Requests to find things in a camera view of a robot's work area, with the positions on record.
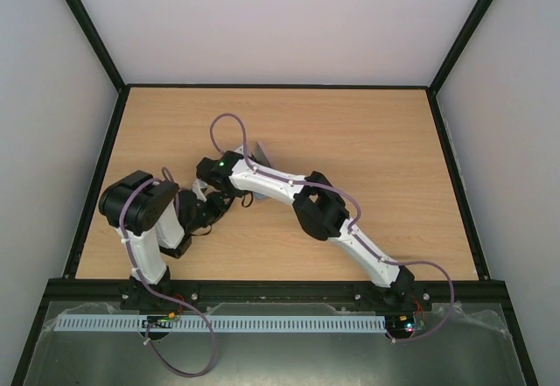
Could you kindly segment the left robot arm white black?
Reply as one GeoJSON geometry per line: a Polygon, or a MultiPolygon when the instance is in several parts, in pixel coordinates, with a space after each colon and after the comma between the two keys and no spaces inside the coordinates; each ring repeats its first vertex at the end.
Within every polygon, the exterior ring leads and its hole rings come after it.
{"type": "Polygon", "coordinates": [[[107,187],[99,199],[99,212],[121,237],[131,263],[122,288],[123,310],[178,309],[181,294],[172,289],[163,256],[181,258],[193,238],[208,235],[235,200],[220,191],[206,193],[199,181],[192,189],[183,188],[165,167],[162,176],[135,171],[107,187]]]}

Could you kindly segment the pink grey glasses case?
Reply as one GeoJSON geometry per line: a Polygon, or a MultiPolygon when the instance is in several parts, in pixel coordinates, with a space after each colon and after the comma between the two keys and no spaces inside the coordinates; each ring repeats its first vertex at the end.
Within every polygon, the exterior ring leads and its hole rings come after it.
{"type": "MultiPolygon", "coordinates": [[[[267,154],[266,148],[264,146],[264,143],[257,141],[255,143],[255,148],[254,150],[252,150],[251,155],[249,156],[251,160],[253,160],[254,162],[256,162],[259,165],[264,165],[266,167],[270,167],[272,168],[272,164],[270,162],[270,158],[267,154]]],[[[267,200],[269,197],[261,194],[261,193],[257,193],[257,192],[253,192],[253,196],[254,199],[257,201],[263,201],[263,200],[267,200]]]]}

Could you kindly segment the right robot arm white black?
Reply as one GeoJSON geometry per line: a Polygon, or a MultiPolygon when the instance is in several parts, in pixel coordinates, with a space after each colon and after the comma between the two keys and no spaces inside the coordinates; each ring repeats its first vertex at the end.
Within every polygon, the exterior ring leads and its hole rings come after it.
{"type": "Polygon", "coordinates": [[[203,158],[196,168],[197,178],[221,193],[241,197],[258,193],[291,206],[303,231],[318,241],[328,241],[343,249],[368,274],[381,292],[385,305],[398,309],[412,298],[413,273],[392,260],[358,227],[356,216],[347,210],[350,196],[331,185],[320,172],[308,176],[280,172],[241,153],[226,151],[219,159],[203,158]]]}

